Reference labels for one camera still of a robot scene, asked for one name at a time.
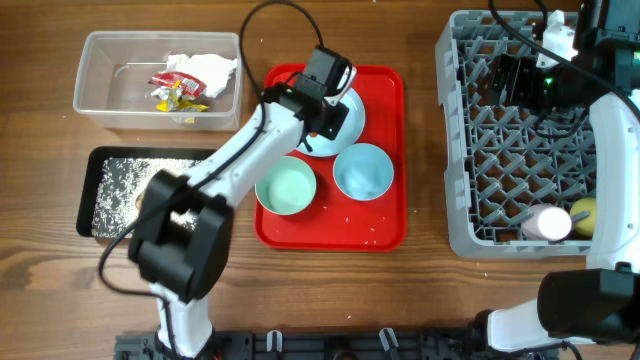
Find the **red candy wrapper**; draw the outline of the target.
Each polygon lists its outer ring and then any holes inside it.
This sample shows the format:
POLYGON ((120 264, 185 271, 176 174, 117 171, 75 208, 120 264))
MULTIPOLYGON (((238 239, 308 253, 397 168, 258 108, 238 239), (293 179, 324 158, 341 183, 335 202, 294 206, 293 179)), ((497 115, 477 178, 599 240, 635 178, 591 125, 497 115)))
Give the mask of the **red candy wrapper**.
POLYGON ((164 72, 151 77, 150 84, 174 88, 178 86, 183 95, 199 97, 206 89, 206 84, 196 77, 183 72, 164 72))

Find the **pink cup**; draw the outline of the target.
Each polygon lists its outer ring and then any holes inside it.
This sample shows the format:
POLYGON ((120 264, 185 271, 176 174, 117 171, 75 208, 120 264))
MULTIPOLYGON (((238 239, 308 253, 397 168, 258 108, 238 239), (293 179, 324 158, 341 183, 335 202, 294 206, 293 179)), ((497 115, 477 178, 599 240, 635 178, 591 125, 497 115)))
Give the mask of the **pink cup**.
POLYGON ((531 216, 521 223, 522 233, 527 239, 559 241, 572 230, 570 214, 560 207, 536 204, 529 210, 531 216))

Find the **yellow cup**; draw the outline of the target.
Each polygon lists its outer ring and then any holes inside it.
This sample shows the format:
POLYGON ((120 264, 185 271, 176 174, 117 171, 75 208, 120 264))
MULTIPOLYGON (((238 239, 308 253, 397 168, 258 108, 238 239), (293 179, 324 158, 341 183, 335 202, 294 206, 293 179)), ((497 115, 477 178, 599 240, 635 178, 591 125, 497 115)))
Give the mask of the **yellow cup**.
POLYGON ((581 235, 592 236, 596 223, 596 199, 587 197, 574 203, 570 210, 573 229, 581 235))

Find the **light blue plate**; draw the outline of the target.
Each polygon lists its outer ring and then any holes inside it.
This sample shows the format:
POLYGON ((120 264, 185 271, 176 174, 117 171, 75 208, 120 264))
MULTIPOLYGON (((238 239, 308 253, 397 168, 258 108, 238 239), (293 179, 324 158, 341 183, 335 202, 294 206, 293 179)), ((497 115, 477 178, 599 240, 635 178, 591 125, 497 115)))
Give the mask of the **light blue plate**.
POLYGON ((330 157, 337 155, 346 147, 353 145, 363 133, 366 124, 366 110, 359 94, 350 89, 340 100, 341 105, 348 109, 346 118, 334 140, 322 136, 307 137, 312 151, 309 152, 304 144, 296 148, 297 152, 311 157, 330 157))

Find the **yellow snack wrapper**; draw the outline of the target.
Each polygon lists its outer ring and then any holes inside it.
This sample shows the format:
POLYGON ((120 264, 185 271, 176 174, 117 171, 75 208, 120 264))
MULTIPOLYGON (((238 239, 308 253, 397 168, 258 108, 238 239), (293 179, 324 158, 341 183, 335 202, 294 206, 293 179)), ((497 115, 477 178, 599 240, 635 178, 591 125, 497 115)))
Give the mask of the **yellow snack wrapper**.
POLYGON ((181 113, 201 113, 208 109, 207 105, 196 104, 189 100, 184 100, 175 94, 169 94, 164 100, 156 105, 156 109, 164 112, 181 112, 181 113))

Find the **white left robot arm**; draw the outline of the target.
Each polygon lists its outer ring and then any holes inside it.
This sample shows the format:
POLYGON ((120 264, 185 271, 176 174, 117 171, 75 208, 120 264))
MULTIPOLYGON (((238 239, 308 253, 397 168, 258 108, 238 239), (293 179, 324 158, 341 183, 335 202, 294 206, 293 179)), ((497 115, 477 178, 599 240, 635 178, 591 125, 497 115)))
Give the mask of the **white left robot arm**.
POLYGON ((309 134, 338 135, 348 114, 340 100, 356 74, 332 79, 305 70, 294 84, 264 89, 251 118, 209 158, 180 176, 161 170, 150 179, 128 257, 157 301, 155 349, 162 356, 214 353, 207 296, 229 257, 237 205, 309 134))

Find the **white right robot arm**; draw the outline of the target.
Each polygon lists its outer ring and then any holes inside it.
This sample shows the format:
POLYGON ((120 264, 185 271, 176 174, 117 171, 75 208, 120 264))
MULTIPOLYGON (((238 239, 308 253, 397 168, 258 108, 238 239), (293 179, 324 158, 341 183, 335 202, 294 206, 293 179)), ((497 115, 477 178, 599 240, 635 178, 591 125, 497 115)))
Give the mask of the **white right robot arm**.
POLYGON ((596 344, 639 343, 639 4, 585 1, 566 59, 494 20, 540 55, 501 55, 478 91, 491 105, 506 102, 537 115, 582 106, 596 144, 596 216, 586 269, 546 275, 536 299, 488 313, 487 347, 506 356, 596 344))

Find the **mint green bowl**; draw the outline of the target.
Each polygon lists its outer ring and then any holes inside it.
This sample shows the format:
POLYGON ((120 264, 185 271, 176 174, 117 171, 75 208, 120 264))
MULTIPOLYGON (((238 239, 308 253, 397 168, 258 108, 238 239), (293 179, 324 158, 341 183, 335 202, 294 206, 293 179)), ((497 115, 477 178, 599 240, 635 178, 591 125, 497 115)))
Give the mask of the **mint green bowl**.
POLYGON ((289 216, 303 211, 315 197, 314 171, 303 160, 284 156, 255 185, 258 202, 269 212, 289 216))

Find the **light blue bowl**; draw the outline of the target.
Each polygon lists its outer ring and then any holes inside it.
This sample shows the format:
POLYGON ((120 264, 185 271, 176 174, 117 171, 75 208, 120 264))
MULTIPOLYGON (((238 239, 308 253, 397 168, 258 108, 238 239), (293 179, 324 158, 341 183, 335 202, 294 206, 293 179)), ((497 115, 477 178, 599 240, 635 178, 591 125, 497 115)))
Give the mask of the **light blue bowl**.
POLYGON ((380 147, 356 143, 340 152, 333 164, 333 179, 350 199, 372 201, 384 195, 394 182, 394 165, 380 147))

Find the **white tissue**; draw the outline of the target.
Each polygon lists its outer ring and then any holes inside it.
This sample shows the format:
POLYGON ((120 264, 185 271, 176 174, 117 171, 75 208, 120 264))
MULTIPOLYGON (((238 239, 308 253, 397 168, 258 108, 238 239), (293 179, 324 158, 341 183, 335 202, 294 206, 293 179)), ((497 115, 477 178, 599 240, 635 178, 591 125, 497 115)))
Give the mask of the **white tissue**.
POLYGON ((218 54, 169 55, 166 72, 182 72, 206 85, 204 95, 215 98, 226 88, 231 74, 236 70, 237 59, 226 59, 218 54))

